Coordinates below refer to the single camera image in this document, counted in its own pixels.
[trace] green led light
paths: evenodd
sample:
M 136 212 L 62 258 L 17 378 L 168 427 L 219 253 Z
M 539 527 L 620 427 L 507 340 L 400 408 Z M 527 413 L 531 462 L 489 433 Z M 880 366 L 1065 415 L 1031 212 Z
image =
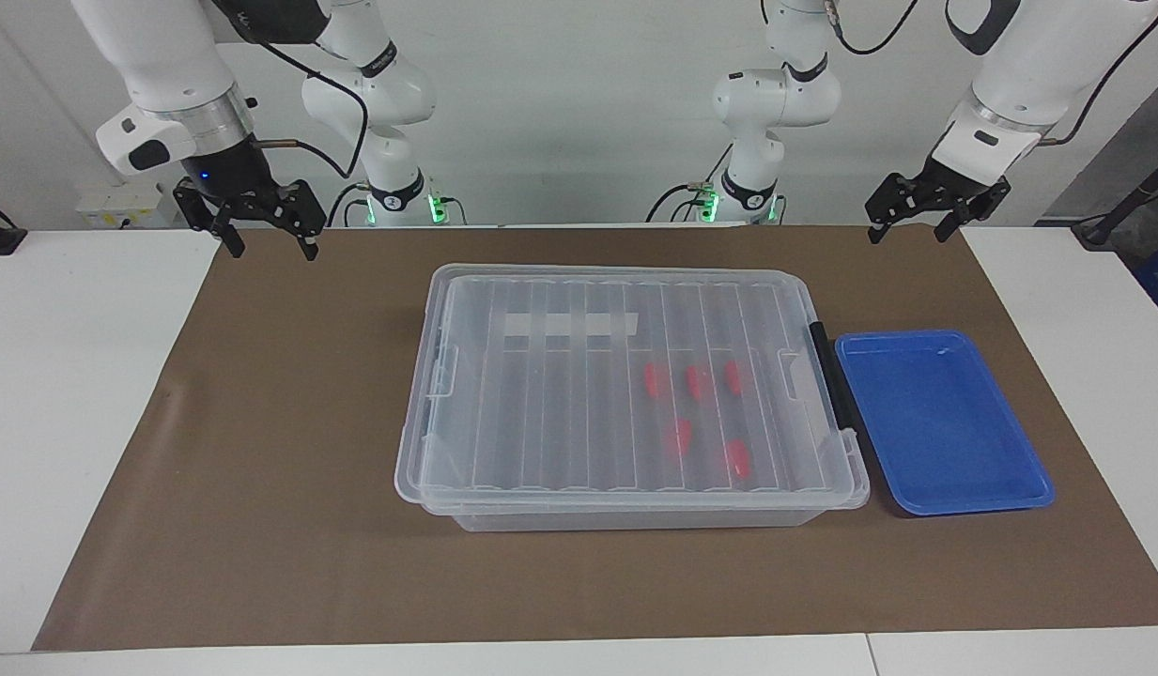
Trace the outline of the green led light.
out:
M 445 206 L 440 204 L 440 199 L 433 196 L 432 192 L 428 193 L 428 211 L 432 213 L 433 226 L 449 220 L 449 213 L 445 211 Z
M 699 220 L 703 222 L 716 222 L 717 206 L 720 206 L 720 196 L 709 192 L 709 199 L 704 203 L 703 211 L 699 212 Z

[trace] red plastic piece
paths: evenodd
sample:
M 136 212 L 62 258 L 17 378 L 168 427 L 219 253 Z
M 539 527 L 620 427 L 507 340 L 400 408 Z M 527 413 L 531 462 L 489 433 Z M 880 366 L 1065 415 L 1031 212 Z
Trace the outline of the red plastic piece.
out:
M 706 389 L 704 385 L 708 381 L 708 372 L 694 366 L 687 367 L 687 391 L 696 402 L 703 402 L 703 391 Z
M 658 389 L 658 369 L 654 368 L 653 362 L 646 365 L 644 381 L 646 381 L 646 394 L 650 395 L 651 399 L 657 399 L 661 395 L 661 390 Z
M 728 390 L 733 392 L 734 397 L 740 397 L 742 394 L 741 372 L 738 370 L 738 362 L 734 360 L 725 365 L 725 384 L 728 385 Z
M 728 469 L 738 479 L 749 479 L 749 449 L 746 448 L 746 441 L 733 440 L 725 444 L 725 457 L 728 457 Z
M 679 455 L 686 456 L 687 449 L 691 448 L 691 420 L 677 419 L 674 427 L 679 428 Z

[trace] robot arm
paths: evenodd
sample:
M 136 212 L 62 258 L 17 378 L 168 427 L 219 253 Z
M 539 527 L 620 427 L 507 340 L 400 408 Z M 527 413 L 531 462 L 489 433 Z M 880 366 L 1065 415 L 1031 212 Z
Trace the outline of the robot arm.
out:
M 350 87 L 367 106 L 360 162 L 376 226 L 441 222 L 445 210 L 420 170 L 411 142 L 395 128 L 432 116 L 437 109 L 432 82 L 400 54 L 372 0 L 332 0 L 330 5 L 332 16 L 316 44 L 346 65 L 322 73 Z M 303 108 L 350 141 L 362 124 L 350 96 L 323 81 L 303 82 Z
M 1152 0 L 947 0 L 958 42 L 981 72 L 914 178 L 893 172 L 867 200 L 871 241 L 897 221 L 947 211 L 945 242 L 985 220 L 1011 191 L 1004 172 L 1026 156 L 1158 17 Z
M 132 96 L 132 104 L 95 133 L 107 159 L 127 175 L 182 162 L 188 176 L 174 190 L 176 204 L 193 230 L 218 236 L 233 256 L 244 243 L 232 220 L 261 220 L 294 235 L 313 260 L 324 210 L 306 182 L 274 182 L 197 0 L 72 3 Z M 299 8 L 301 25 L 327 24 L 316 2 L 291 5 Z
M 767 0 L 763 7 L 767 42 L 782 67 L 735 72 L 717 84 L 714 106 L 733 134 L 733 155 L 714 177 L 716 220 L 767 219 L 784 154 L 772 128 L 827 123 L 842 100 L 841 82 L 828 69 L 823 0 Z

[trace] blue plastic tray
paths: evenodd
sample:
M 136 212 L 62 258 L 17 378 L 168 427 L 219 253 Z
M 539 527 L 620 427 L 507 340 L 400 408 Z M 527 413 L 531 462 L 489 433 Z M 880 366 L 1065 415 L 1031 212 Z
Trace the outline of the blue plastic tray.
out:
M 1041 508 L 1055 487 L 975 344 L 855 333 L 837 359 L 892 494 L 917 516 Z

